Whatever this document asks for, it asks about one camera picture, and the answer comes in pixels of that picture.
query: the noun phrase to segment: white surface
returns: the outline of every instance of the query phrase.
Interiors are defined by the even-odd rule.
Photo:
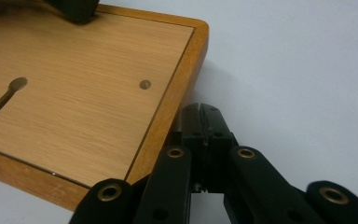
[[[207,21],[193,101],[218,107],[239,142],[262,151],[292,185],[326,179],[358,195],[358,1],[101,3]],[[204,196],[193,197],[191,223],[228,223],[221,197]],[[67,221],[58,207],[41,217],[34,200],[13,200],[28,208],[0,206],[0,223]],[[7,209],[30,221],[2,218]],[[61,222],[45,218],[62,214]]]

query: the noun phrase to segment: black object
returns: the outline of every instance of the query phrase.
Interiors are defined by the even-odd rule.
[[[169,142],[175,146],[160,151],[150,177],[132,186],[98,183],[70,224],[186,224],[190,192],[201,190],[224,193],[235,224],[358,224],[358,197],[328,181],[311,183],[307,192],[292,187],[261,152],[238,146],[213,106],[185,107],[182,131]]]
[[[100,0],[45,0],[57,8],[68,20],[86,23],[94,15]]]

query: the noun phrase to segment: wood grain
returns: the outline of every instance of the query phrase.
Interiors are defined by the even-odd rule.
[[[42,172],[37,181],[55,186],[54,173],[64,178],[60,185],[83,190],[68,194],[82,196],[109,177],[134,183],[148,175],[191,94],[208,42],[203,21],[97,10],[91,23],[75,25],[45,4],[0,1],[0,97],[14,78],[28,79],[0,111],[0,157],[16,159],[0,163],[0,180],[69,209],[81,197],[62,204],[48,190],[24,188],[22,179]],[[141,89],[142,80],[151,87]],[[19,164],[43,171],[15,175],[16,181],[2,175],[24,172],[13,168]]]
[[[88,188],[0,154],[0,181],[74,211]]]

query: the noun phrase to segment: wooden box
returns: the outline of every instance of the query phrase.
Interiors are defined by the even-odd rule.
[[[74,210],[106,178],[148,175],[205,57],[204,21],[99,5],[73,24],[0,0],[0,180]]]

